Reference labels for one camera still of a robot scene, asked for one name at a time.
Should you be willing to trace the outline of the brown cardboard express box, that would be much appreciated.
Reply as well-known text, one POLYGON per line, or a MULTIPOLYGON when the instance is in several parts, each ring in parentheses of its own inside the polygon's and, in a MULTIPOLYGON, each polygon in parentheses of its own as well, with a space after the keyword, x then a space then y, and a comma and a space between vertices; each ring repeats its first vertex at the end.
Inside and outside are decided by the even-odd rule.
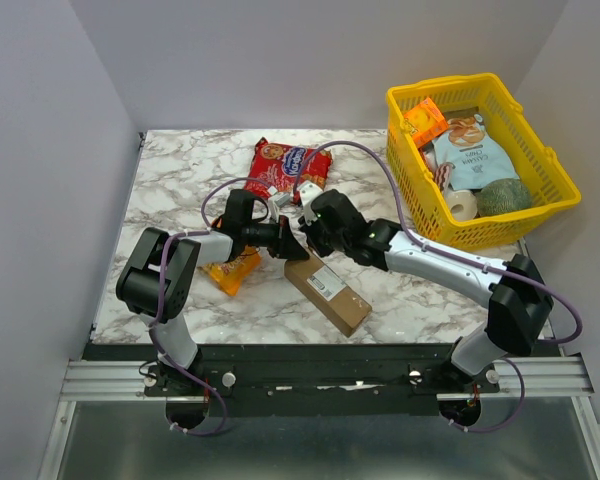
POLYGON ((346 337, 372 312, 360 294, 312 253, 307 260, 287 260, 284 276, 346 337))

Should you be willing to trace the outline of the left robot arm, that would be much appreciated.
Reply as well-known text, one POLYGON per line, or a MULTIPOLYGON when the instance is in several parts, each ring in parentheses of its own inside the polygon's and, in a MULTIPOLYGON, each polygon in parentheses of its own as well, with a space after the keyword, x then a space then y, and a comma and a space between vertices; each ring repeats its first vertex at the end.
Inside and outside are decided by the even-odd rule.
POLYGON ((291 200, 274 188, 268 199, 234 189, 223 214, 204 230, 171 235, 150 227, 141 234, 119 276, 116 296, 143 318, 177 393, 189 395, 205 385, 201 354, 182 315, 196 269, 233 262, 249 247, 264 248, 274 259, 307 260, 289 219, 279 213, 291 200))

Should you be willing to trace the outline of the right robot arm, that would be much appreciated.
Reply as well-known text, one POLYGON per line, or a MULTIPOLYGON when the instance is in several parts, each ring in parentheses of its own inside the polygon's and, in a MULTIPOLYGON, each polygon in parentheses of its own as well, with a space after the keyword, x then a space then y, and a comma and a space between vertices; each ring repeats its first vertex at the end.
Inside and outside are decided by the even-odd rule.
POLYGON ((361 266, 423 278, 486 308, 486 321, 460 337, 429 373, 431 387, 463 391, 494 361, 533 352, 553 301, 528 257, 479 258, 429 242, 396 222, 367 221, 346 195, 311 183, 301 187, 299 198, 299 229, 319 256, 338 251, 361 266))

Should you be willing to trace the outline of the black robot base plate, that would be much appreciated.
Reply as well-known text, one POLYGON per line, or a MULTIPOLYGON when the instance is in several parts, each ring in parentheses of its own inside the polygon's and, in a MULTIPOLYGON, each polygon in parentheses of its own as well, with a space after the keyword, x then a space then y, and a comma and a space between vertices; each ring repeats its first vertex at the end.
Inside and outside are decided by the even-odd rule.
POLYGON ((204 345, 204 386, 167 372, 147 345, 89 345, 62 389, 74 401, 163 405, 176 428, 202 430, 224 418, 445 415, 470 424, 489 400, 568 397, 587 390, 577 360, 540 346, 531 357, 496 360, 461 391, 428 375, 447 344, 204 345))

